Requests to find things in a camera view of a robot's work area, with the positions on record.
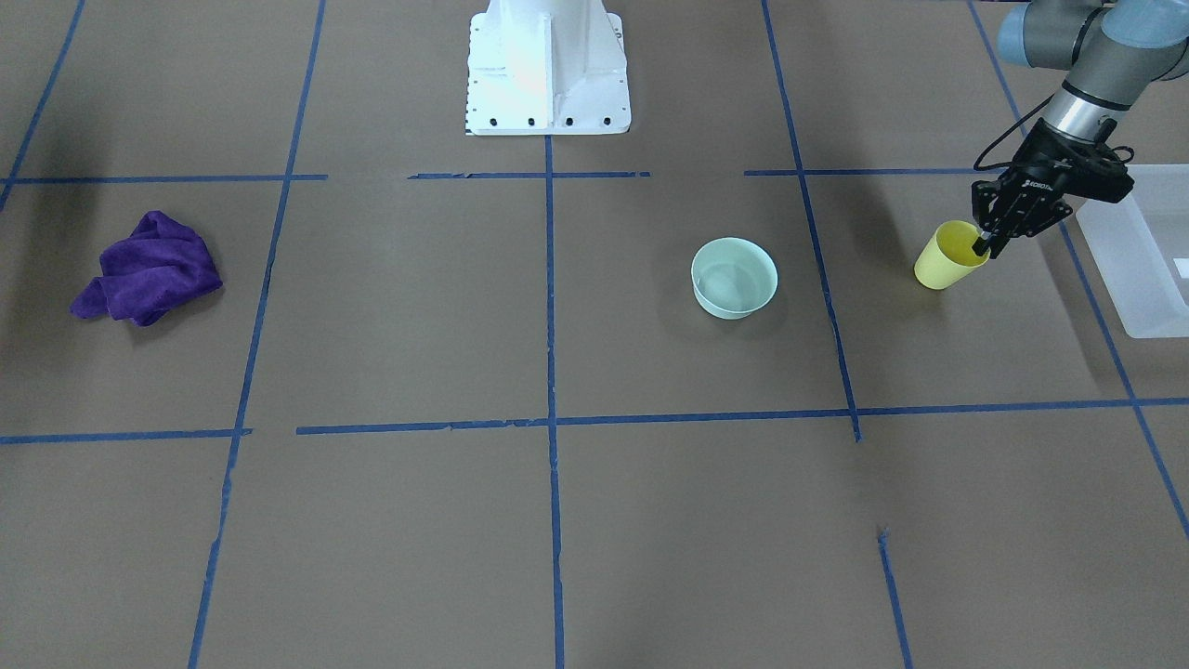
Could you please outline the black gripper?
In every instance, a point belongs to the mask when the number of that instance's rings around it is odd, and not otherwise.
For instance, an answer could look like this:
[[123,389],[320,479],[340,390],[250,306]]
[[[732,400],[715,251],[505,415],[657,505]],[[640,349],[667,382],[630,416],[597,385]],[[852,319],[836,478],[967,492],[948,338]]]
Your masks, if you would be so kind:
[[1039,120],[1028,131],[1011,160],[984,164],[993,149],[1015,130],[1012,126],[982,151],[976,171],[1001,170],[995,179],[977,179],[970,187],[971,209],[980,229],[973,254],[995,259],[1015,238],[1033,238],[1072,215],[1065,196],[1092,202],[1120,203],[1133,190],[1127,164],[1133,149],[1108,147],[1116,122],[1105,120],[1092,139],[1070,138]]

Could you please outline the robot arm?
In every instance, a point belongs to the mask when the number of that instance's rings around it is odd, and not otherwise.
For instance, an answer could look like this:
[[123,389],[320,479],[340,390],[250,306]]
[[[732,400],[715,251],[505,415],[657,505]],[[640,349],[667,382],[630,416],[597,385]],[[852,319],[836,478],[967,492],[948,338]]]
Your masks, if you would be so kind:
[[1184,1],[1028,1],[998,34],[1000,59],[1064,72],[1053,94],[1023,118],[1009,160],[971,185],[979,236],[973,253],[998,258],[1015,238],[1037,236],[1072,215],[1067,198],[1120,203],[1133,190],[1131,149],[1111,145],[1118,124],[1152,82],[1185,75]]

